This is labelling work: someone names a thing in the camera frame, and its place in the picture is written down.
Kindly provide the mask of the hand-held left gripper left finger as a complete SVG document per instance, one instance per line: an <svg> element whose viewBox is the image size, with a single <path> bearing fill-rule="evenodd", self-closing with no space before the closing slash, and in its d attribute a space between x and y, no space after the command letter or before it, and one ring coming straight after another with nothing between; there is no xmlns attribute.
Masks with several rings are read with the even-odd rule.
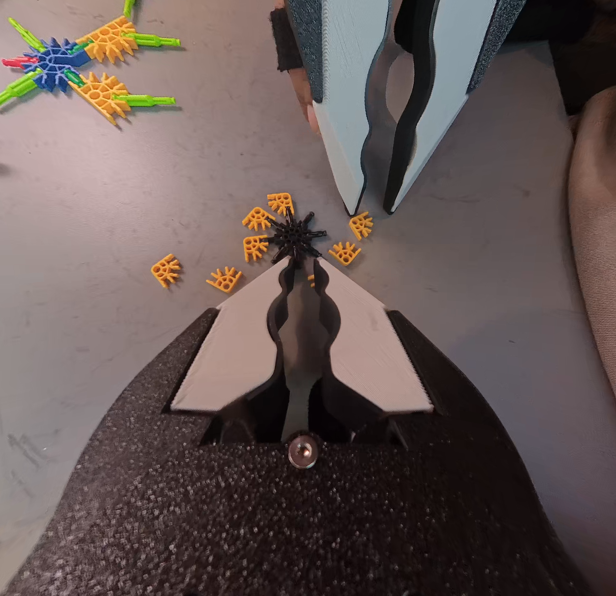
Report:
<svg viewBox="0 0 616 596"><path fill-rule="evenodd" d="M283 363L295 264L286 256L218 308L171 402L172 411L217 413L274 379Z"/></svg>

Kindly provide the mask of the blue yellow green toy assembly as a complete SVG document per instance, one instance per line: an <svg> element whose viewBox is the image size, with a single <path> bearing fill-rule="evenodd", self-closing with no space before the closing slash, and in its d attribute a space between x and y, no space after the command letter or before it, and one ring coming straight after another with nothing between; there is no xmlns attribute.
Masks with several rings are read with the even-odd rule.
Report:
<svg viewBox="0 0 616 596"><path fill-rule="evenodd" d="M175 106L173 97L130 94L125 84L115 76L104 73L97 77L93 72L85 76L80 71L91 61L123 62L125 54L134 55L142 47L181 47L178 38L137 31L131 19L136 1L124 0L121 16L74 41L66 38L62 41L56 38L43 41L15 19L9 18L9 23L26 42L30 52L1 60L2 65L23 72L19 79L2 90L1 105L35 90L67 93L71 89L114 126L117 125L116 116L126 118L127 112L133 108Z"/></svg>

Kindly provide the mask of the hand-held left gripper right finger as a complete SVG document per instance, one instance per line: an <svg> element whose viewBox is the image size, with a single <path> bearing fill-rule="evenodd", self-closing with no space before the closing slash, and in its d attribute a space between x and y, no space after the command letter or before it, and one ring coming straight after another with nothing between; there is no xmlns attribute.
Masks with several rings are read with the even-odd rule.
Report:
<svg viewBox="0 0 616 596"><path fill-rule="evenodd" d="M328 334L328 409L336 416L431 412L386 306L324 259L314 261L313 274L319 319Z"/></svg>

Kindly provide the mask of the black snowflake connector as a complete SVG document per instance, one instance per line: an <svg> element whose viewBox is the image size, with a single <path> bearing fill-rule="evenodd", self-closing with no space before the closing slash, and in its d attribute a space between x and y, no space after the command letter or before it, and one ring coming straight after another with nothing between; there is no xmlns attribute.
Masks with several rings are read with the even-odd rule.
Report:
<svg viewBox="0 0 616 596"><path fill-rule="evenodd" d="M290 257L296 265L302 264L306 257L318 258L322 254L312 246L312 240L327 236L327 231L313 231L309 227L314 213L310 212L302 221L296 220L290 208L285 211L285 222L272 220L274 235L267 237L269 245L278 247L273 255L272 264L279 263L285 257Z"/></svg>

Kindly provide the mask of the small yellow connectors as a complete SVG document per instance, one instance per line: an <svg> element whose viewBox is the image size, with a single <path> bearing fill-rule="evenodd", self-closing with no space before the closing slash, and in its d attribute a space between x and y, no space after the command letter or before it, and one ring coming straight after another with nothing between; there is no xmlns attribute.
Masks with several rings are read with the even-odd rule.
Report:
<svg viewBox="0 0 616 596"><path fill-rule="evenodd" d="M334 244L333 249L328 251L343 266L348 266L358 256L359 252L361 252L361 248L348 241L345 244L342 242ZM170 285L175 284L180 279L179 272L181 270L179 261L173 254L169 254L152 266L151 273L162 287L168 289ZM235 290L235 286L242 276L243 273L240 270L225 266L224 269L217 269L212 272L211 279L207 279L206 283L229 294Z"/></svg>

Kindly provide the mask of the beige sweatshirt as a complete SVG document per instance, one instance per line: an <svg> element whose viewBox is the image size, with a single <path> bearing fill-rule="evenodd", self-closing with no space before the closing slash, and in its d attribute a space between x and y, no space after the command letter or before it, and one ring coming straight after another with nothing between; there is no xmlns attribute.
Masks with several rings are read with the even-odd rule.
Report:
<svg viewBox="0 0 616 596"><path fill-rule="evenodd" d="M599 356L615 392L615 87L593 96L581 113L568 200L577 276Z"/></svg>

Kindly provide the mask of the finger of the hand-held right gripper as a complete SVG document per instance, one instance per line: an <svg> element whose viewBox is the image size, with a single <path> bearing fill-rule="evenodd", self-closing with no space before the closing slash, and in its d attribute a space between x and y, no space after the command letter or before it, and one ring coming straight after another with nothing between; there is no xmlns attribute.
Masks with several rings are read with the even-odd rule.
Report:
<svg viewBox="0 0 616 596"><path fill-rule="evenodd" d="M497 0L418 0L413 87L394 135L383 208L392 214L467 99Z"/></svg>
<svg viewBox="0 0 616 596"><path fill-rule="evenodd" d="M388 34L391 0L321 0L322 86L314 102L336 187L349 213L366 187L363 152L372 126L368 80Z"/></svg>

